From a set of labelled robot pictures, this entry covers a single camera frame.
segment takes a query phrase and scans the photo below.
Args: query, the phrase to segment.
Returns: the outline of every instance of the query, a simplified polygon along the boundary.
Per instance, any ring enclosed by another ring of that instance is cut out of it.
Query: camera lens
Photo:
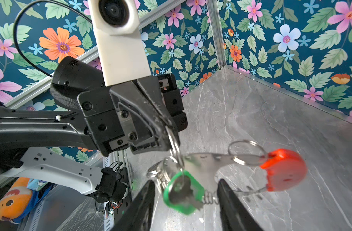
[[[124,25],[128,18],[128,9],[122,0],[100,0],[100,14],[110,25]]]

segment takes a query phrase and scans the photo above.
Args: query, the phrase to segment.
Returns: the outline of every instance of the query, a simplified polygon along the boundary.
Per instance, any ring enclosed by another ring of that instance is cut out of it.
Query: gray marble surface
[[[309,171],[299,186],[240,198],[264,230],[352,230],[352,124],[226,68],[183,97],[183,104],[189,122],[179,133],[183,153],[227,153],[230,142],[250,139],[306,160]],[[135,194],[147,169],[168,154],[127,152]],[[216,179],[221,177],[232,188],[266,183],[259,167],[238,164],[220,169]],[[156,194],[151,230],[221,230],[219,212],[213,205],[185,216]]]

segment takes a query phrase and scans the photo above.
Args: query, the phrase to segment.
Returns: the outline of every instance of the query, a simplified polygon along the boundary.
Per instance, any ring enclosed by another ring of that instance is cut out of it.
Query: wallpaper
[[[352,116],[352,0],[224,0],[227,63]]]
[[[84,0],[59,0],[90,17]],[[140,17],[166,0],[134,0]],[[7,102],[45,75],[33,69],[12,42],[17,13],[31,0],[0,0],[0,101]],[[141,31],[144,52],[153,75],[173,73],[181,96],[187,95],[218,70],[209,12],[205,0],[187,0]],[[74,12],[51,3],[39,3],[27,11],[18,26],[21,50],[34,64],[52,73],[66,56],[77,57],[96,45],[92,25]],[[101,69],[99,58],[90,63]],[[20,110],[55,110],[49,91],[29,101]],[[81,147],[48,147],[77,162],[97,150]]]

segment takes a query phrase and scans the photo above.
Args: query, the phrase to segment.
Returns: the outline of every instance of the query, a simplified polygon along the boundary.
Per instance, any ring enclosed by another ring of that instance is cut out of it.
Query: green key tag
[[[184,173],[184,176],[187,176],[190,178],[190,182],[191,182],[190,188],[193,190],[193,196],[194,196],[195,200],[202,201],[203,196],[204,196],[204,191],[205,191],[203,186],[194,177],[192,177],[192,175],[188,171],[184,170],[183,173]],[[193,205],[191,205],[187,201],[184,201],[179,204],[172,204],[170,201],[170,198],[169,198],[169,192],[171,190],[171,185],[174,184],[174,182],[177,178],[183,177],[183,173],[182,173],[182,171],[180,171],[171,179],[171,181],[169,182],[167,187],[164,189],[163,201],[168,207],[170,207],[174,210],[177,210],[185,215],[190,215],[196,210],[196,208]],[[175,185],[174,187],[180,188],[181,184]]]

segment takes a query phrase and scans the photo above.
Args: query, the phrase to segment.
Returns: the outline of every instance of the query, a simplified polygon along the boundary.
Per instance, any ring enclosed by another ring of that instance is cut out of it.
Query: red object
[[[268,160],[261,165],[267,171],[267,191],[284,191],[298,185],[307,174],[302,157],[287,149],[278,149],[268,154]]]

